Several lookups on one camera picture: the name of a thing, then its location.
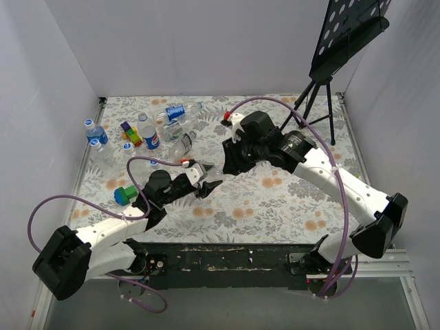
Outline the Pocari Sweat plastic bottle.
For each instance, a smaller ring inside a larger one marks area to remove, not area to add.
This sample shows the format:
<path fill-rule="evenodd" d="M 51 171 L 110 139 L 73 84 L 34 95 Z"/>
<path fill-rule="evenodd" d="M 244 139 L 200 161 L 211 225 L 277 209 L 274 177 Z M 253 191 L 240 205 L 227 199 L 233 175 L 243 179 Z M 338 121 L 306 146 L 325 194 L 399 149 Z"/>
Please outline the Pocari Sweat plastic bottle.
<path fill-rule="evenodd" d="M 101 144 L 107 144 L 109 141 L 107 133 L 102 126 L 87 126 L 85 135 L 88 142 L 97 139 Z"/>

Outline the tall clear plastic bottle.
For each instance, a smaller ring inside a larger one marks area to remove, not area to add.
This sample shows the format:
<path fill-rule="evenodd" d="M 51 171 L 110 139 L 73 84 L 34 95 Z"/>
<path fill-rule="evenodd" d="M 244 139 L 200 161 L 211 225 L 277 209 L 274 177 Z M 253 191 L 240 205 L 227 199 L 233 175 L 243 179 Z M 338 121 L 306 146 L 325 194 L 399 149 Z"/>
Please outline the tall clear plastic bottle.
<path fill-rule="evenodd" d="M 207 172 L 207 177 L 205 178 L 205 182 L 217 182 L 217 181 L 225 181 L 226 175 L 223 174 L 221 168 L 211 168 Z"/>

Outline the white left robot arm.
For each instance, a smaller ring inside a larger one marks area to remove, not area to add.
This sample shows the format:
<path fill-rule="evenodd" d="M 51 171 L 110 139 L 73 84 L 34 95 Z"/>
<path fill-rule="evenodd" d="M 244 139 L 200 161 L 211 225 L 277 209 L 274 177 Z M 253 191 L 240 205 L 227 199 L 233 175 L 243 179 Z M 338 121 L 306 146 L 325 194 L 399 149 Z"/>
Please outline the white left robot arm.
<path fill-rule="evenodd" d="M 141 274 L 148 263 L 145 247 L 133 236 L 156 226 L 165 205 L 194 195 L 206 198 L 221 181 L 207 181 L 207 164 L 191 162 L 172 178 L 165 170 L 153 171 L 142 193 L 122 214 L 83 228 L 58 228 L 32 266 L 33 272 L 58 300 L 75 294 L 85 281 L 115 270 Z"/>

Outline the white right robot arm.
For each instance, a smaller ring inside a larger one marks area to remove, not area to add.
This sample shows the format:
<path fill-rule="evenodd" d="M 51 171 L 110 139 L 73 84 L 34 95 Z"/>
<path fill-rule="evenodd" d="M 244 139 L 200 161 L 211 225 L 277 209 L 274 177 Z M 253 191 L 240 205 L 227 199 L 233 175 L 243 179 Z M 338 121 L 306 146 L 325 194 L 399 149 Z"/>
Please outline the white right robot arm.
<path fill-rule="evenodd" d="M 223 141 L 225 174 L 240 175 L 253 169 L 257 162 L 267 161 L 306 180 L 334 201 L 345 204 L 358 223 L 348 235 L 343 258 L 355 254 L 383 257 L 403 225 L 408 207 L 405 196 L 398 192 L 387 195 L 332 165 L 310 137 L 300 131 L 282 133 L 262 111 L 247 116 L 233 113 L 221 123 L 232 133 Z"/>

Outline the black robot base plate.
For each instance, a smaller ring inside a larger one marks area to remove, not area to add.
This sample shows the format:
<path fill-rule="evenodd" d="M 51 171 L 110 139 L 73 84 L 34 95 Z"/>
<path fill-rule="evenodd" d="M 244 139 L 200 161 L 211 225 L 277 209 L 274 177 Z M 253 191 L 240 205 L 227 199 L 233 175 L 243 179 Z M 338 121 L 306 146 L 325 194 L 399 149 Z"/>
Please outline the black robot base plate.
<path fill-rule="evenodd" d="M 138 249 L 145 257 L 134 274 L 158 290 L 280 287 L 317 294 L 333 267 L 312 244 L 141 243 Z"/>

